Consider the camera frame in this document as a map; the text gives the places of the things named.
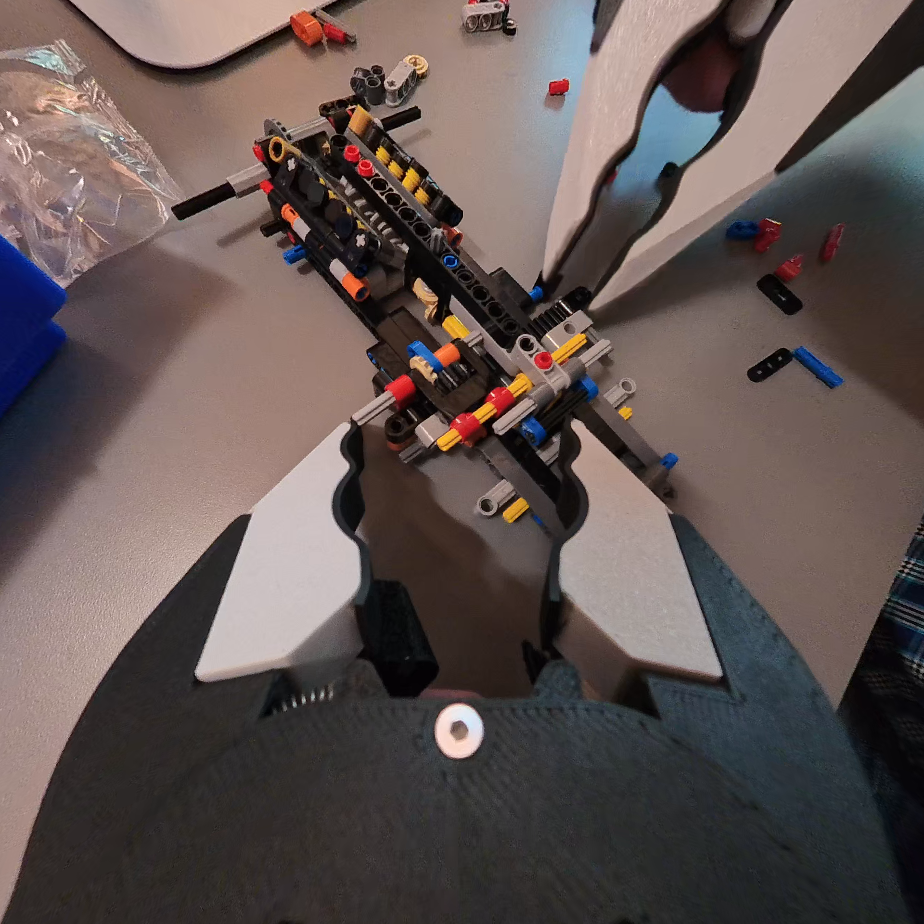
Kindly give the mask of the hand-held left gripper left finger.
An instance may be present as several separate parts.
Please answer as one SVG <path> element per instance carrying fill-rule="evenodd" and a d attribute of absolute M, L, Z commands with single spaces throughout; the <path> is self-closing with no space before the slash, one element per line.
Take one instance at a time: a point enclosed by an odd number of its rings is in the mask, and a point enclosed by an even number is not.
<path fill-rule="evenodd" d="M 355 601 L 369 570 L 355 525 L 335 505 L 358 474 L 341 423 L 250 510 L 195 676 L 215 683 L 270 671 L 329 685 L 362 648 Z"/>

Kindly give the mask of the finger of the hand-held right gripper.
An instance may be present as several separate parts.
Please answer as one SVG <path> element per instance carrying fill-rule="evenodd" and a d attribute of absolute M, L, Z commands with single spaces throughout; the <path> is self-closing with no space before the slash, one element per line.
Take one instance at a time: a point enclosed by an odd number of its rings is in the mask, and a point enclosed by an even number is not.
<path fill-rule="evenodd" d="M 720 127 L 667 180 L 653 217 L 616 252 L 591 310 L 644 283 L 776 179 L 782 157 L 907 8 L 918 2 L 725 2 L 709 27 L 722 26 L 744 54 Z"/>
<path fill-rule="evenodd" d="M 633 151 L 665 68 L 722 1 L 600 2 L 548 225 L 541 280 L 556 289 L 588 231 L 603 181 Z"/>

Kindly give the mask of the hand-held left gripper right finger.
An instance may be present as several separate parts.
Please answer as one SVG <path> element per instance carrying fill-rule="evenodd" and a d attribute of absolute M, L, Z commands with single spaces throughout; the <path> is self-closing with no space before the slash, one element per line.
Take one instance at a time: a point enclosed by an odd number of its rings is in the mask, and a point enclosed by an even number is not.
<path fill-rule="evenodd" d="M 641 676 L 722 680 L 667 506 L 579 420 L 564 424 L 540 646 L 572 664 L 594 699 Z"/>

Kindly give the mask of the lego car chassis assembly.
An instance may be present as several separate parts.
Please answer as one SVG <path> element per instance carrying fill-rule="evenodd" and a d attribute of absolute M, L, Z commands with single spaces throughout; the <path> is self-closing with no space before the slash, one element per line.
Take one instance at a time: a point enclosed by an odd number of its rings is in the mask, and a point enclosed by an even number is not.
<path fill-rule="evenodd" d="M 565 422 L 579 420 L 652 492 L 673 498 L 673 454 L 660 455 L 629 424 L 631 382 L 602 393 L 595 370 L 612 345 L 587 312 L 582 286 L 546 302 L 502 268 L 483 269 L 463 247 L 461 210 L 391 129 L 417 107 L 375 118 L 361 105 L 287 128 L 266 119 L 256 164 L 174 205 L 184 221 L 260 193 L 263 237 L 290 243 L 371 332 L 374 399 L 353 421 L 384 418 L 387 445 L 410 462 L 473 449 L 502 484 L 476 511 L 511 523 L 557 499 Z"/>

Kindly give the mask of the blue lego axle pin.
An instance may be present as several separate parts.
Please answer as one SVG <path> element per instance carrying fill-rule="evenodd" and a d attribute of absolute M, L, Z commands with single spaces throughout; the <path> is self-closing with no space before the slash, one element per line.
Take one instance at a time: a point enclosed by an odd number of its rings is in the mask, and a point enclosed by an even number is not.
<path fill-rule="evenodd" d="M 844 379 L 838 373 L 824 363 L 804 346 L 799 346 L 791 351 L 794 361 L 797 361 L 803 368 L 826 387 L 830 389 L 837 388 L 844 383 Z"/>

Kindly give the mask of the person's right hand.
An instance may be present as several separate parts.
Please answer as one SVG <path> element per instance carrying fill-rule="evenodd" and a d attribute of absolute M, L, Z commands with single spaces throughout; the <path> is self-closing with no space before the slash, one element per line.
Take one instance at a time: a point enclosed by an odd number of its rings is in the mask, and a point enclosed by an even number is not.
<path fill-rule="evenodd" d="M 680 54 L 662 85 L 689 112 L 721 113 L 742 56 L 743 49 L 723 33 L 709 33 Z"/>

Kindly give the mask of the blue plastic storage bin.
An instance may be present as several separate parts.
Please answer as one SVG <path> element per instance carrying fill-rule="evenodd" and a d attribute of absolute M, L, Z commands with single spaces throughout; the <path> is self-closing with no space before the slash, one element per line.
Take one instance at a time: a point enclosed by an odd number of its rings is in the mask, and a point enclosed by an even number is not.
<path fill-rule="evenodd" d="M 66 292 L 6 237 L 1 238 L 1 414 L 65 341 L 54 316 Z"/>

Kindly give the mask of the white book stand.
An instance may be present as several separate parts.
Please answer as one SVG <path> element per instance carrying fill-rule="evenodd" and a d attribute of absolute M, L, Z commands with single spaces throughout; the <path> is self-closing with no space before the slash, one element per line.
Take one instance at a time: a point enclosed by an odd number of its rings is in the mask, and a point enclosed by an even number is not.
<path fill-rule="evenodd" d="M 217 64 L 330 1 L 72 1 L 124 52 L 171 70 Z"/>

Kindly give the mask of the clear plastic bag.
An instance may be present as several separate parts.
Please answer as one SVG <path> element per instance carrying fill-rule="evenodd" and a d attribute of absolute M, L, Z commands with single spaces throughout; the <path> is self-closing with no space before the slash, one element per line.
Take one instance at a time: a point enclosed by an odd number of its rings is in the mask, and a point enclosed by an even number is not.
<path fill-rule="evenodd" d="M 1 52 L 2 235 L 69 287 L 159 232 L 183 198 L 64 41 Z"/>

